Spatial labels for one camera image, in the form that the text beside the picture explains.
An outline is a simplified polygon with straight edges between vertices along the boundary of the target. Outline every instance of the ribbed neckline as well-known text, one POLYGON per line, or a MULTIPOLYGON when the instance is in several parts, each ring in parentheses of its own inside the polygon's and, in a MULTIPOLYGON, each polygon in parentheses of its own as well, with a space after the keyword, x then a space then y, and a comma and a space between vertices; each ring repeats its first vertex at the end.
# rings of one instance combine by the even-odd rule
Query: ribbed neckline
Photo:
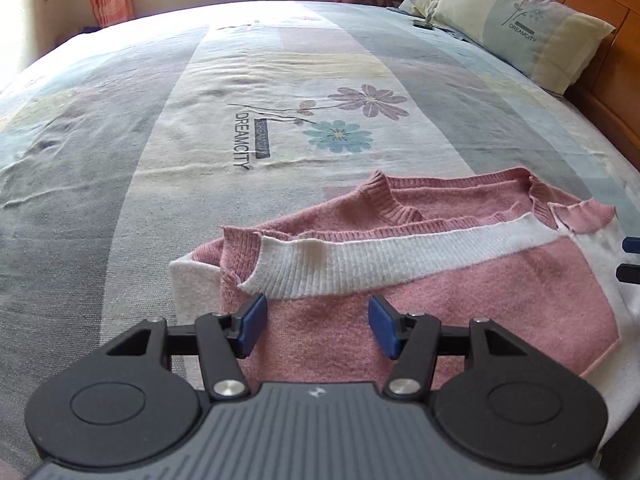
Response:
POLYGON ((464 178, 393 177, 386 176, 382 171, 378 170, 367 183, 363 184, 361 190, 369 200, 376 214, 391 226, 426 222, 422 227, 428 229, 429 225, 433 225, 435 230, 432 232, 469 229, 479 225, 513 220, 530 210, 538 220, 547 227, 552 229, 558 228, 551 209, 548 206, 548 202, 552 199, 552 194, 548 186, 527 170, 527 168, 513 168, 498 171, 497 173, 487 173, 464 178), (528 183, 531 209, 523 210, 522 206, 514 205, 508 211, 498 211, 481 219, 474 216, 465 216, 446 220, 426 220, 418 209, 401 204, 395 199, 392 193, 394 189, 423 188, 424 192, 428 193, 429 188, 465 189, 516 181, 528 183))

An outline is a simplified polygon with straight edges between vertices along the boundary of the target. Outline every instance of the wooden headboard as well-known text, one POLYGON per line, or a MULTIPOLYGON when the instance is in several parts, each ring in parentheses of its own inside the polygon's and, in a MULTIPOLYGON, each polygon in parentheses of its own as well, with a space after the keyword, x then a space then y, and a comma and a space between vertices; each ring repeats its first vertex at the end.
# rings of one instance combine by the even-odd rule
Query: wooden headboard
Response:
POLYGON ((640 0, 557 0, 616 27, 565 96, 640 170, 640 0))

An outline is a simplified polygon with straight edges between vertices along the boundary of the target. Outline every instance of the purple flower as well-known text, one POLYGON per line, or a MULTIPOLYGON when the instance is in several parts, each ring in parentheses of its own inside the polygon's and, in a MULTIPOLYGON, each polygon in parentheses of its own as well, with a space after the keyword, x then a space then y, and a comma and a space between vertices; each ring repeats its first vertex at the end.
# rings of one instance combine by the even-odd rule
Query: purple flower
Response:
POLYGON ((353 88, 338 88, 338 94, 329 95, 329 99, 341 101, 337 105, 341 110, 357 110, 362 108, 365 117, 376 117, 379 113, 389 119, 397 121, 400 117, 407 117, 409 112, 393 106, 404 103, 406 97, 394 95, 391 90, 376 90, 375 86, 362 85, 362 92, 353 88))

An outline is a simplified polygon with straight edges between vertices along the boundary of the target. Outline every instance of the white ribbed collar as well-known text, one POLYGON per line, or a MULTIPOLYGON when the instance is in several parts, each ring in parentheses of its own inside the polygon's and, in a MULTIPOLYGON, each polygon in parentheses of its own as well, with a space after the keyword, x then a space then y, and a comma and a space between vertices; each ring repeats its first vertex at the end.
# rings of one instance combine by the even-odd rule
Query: white ribbed collar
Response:
POLYGON ((282 241, 263 235, 254 271, 239 288, 274 300, 351 294, 470 266, 561 236, 532 213, 470 229, 376 240, 282 241))

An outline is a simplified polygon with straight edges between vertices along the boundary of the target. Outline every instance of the blue flower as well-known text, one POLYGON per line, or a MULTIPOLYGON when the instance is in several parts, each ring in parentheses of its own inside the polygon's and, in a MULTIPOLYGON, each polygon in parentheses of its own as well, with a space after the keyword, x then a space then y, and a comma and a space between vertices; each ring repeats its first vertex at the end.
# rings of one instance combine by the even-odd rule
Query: blue flower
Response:
POLYGON ((322 121, 313 126, 313 130, 305 130, 303 133, 312 136, 309 144, 313 144, 321 150, 329 149, 334 153, 347 150, 351 153, 360 153, 368 150, 373 140, 371 132, 360 130, 359 124, 346 124, 344 121, 329 123, 322 121))

